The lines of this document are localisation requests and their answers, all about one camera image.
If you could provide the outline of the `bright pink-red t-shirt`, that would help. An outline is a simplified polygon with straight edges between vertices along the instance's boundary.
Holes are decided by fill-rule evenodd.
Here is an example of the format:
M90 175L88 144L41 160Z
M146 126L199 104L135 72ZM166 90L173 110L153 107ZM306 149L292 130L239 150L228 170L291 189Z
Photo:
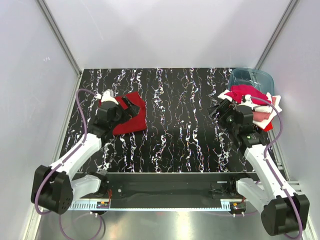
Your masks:
M266 106L267 104L264 101L267 101L270 104L272 103L272 101L268 99L266 94L260 92L258 89L254 88L252 85L245 85L245 84L233 85L231 86L229 92L226 92L224 95L231 97L238 104L242 102L243 97L246 95L251 95L252 97L254 97L252 102L256 105Z

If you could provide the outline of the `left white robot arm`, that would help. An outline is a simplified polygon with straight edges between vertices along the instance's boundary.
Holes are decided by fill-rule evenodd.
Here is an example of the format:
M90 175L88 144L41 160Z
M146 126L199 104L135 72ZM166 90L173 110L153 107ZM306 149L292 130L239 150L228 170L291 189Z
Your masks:
M62 215L74 200L107 189L107 178L100 173L74 177L84 163L110 141L117 126L138 117L143 109L141 103L126 95L120 99L103 97L79 142L59 160L49 166L40 165L35 170L31 202L38 214L43 214L40 208L44 208Z

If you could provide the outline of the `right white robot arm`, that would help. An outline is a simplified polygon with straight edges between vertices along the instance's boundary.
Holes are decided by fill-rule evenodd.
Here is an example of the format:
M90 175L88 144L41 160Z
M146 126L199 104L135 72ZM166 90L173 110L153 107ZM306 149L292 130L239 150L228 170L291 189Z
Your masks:
M249 177L235 182L236 191L260 213L265 231L270 236L301 239L307 226L310 201L306 195L296 192L271 159L270 145L263 143L261 133L253 123L253 110L224 99L209 107L208 113L229 133L263 185L259 187Z

